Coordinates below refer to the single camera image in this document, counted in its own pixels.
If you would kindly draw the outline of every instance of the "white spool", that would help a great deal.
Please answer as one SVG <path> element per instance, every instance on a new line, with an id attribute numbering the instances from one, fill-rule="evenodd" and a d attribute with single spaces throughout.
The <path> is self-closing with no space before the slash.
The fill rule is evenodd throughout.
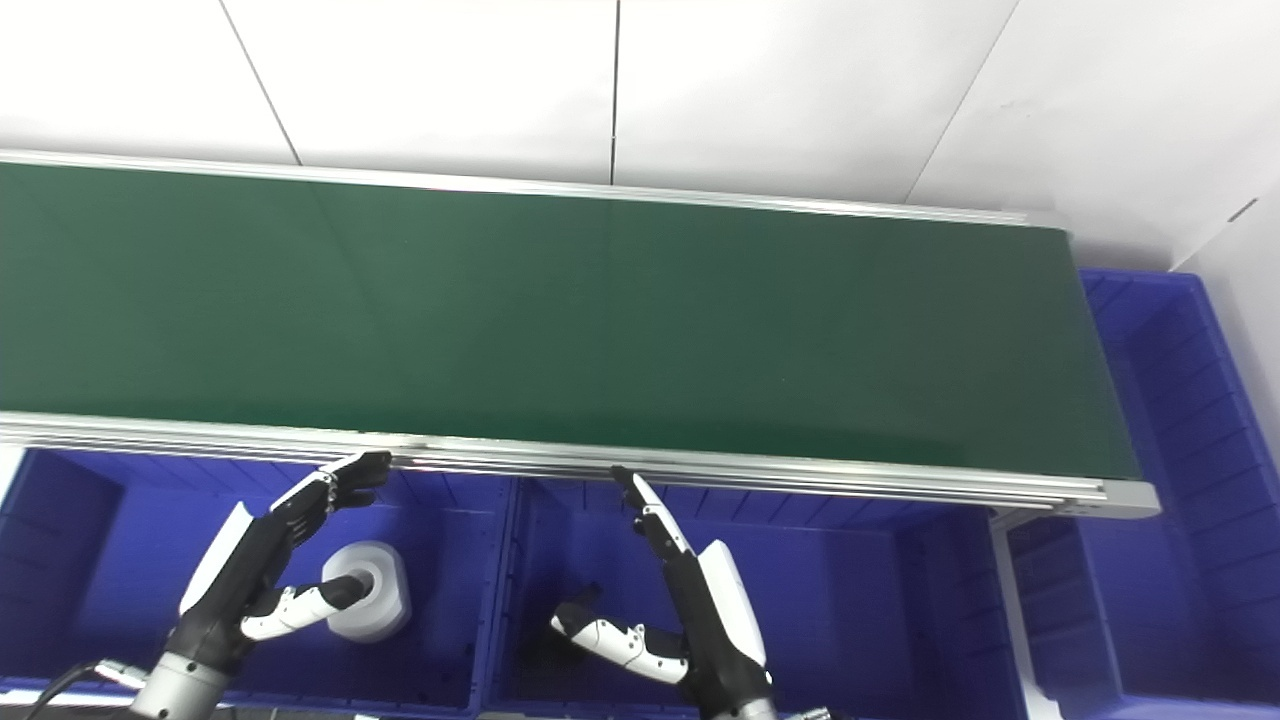
<path id="1" fill-rule="evenodd" d="M 353 542 L 334 552 L 320 575 L 330 580 L 352 570 L 372 575 L 374 589 L 369 597 L 329 618 L 329 629 L 358 643 L 375 643 L 396 634 L 411 615 L 404 561 L 399 553 L 387 543 Z"/>

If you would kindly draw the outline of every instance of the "blue plastic bin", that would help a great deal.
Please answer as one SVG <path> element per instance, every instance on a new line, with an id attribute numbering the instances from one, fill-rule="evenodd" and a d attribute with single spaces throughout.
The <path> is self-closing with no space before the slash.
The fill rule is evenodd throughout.
<path id="1" fill-rule="evenodd" d="M 150 667 L 232 506 L 243 498 L 261 512 L 311 469 L 28 452 L 0 506 L 0 688 L 42 688 L 73 664 L 104 656 Z M 227 701 L 474 716 L 509 502 L 507 478 L 393 473 L 376 505 L 333 515 L 300 547 L 282 584 L 316 582 L 335 550 L 379 539 L 404 559 L 410 624 L 374 644 L 344 641 L 323 623 L 264 642 Z"/>
<path id="2" fill-rule="evenodd" d="M 1165 511 L 1011 533 L 1037 680 L 1069 719 L 1280 719 L 1280 484 L 1204 290 L 1082 279 Z"/>
<path id="3" fill-rule="evenodd" d="M 732 548 L 777 702 L 858 717 L 1016 720 L 1019 684 L 986 510 L 660 487 L 690 542 Z M 485 706 L 531 716 L 695 717 L 673 688 L 547 634 L 598 582 L 600 614 L 678 629 L 657 559 L 608 483 L 520 483 Z"/>

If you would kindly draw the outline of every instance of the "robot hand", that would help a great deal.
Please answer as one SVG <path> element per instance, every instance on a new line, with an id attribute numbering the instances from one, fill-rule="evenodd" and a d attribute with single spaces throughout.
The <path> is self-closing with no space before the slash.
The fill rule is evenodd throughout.
<path id="1" fill-rule="evenodd" d="M 323 620 L 369 594 L 372 577 L 351 574 L 276 589 L 294 547 L 330 512 L 374 502 L 390 452 L 361 452 L 321 465 L 262 516 L 237 503 L 209 546 L 179 603 L 164 655 L 129 706 L 152 720 L 206 720 L 259 641 Z"/>
<path id="2" fill-rule="evenodd" d="M 596 616 L 589 605 L 598 589 L 561 603 L 552 628 L 627 670 L 680 687 L 703 720 L 777 720 L 764 641 L 728 546 L 716 541 L 695 555 L 649 483 L 626 468 L 612 473 L 637 511 L 636 532 L 662 561 L 684 634 Z"/>

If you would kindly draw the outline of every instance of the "cable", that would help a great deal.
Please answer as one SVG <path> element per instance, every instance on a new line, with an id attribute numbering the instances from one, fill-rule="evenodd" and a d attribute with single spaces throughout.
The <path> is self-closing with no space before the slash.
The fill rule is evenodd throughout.
<path id="1" fill-rule="evenodd" d="M 23 717 L 23 720 L 31 720 L 32 717 L 36 716 L 37 712 L 40 712 L 41 710 L 45 708 L 46 705 L 49 705 L 49 701 L 61 694 L 63 691 L 72 687 L 74 683 L 77 683 L 86 675 L 92 675 L 93 669 L 97 667 L 97 664 L 99 664 L 97 660 L 83 662 L 63 673 L 52 683 L 49 683 L 49 685 L 40 693 L 40 697 L 36 698 L 36 702 L 31 705 L 31 710 L 27 712 L 27 716 Z"/>

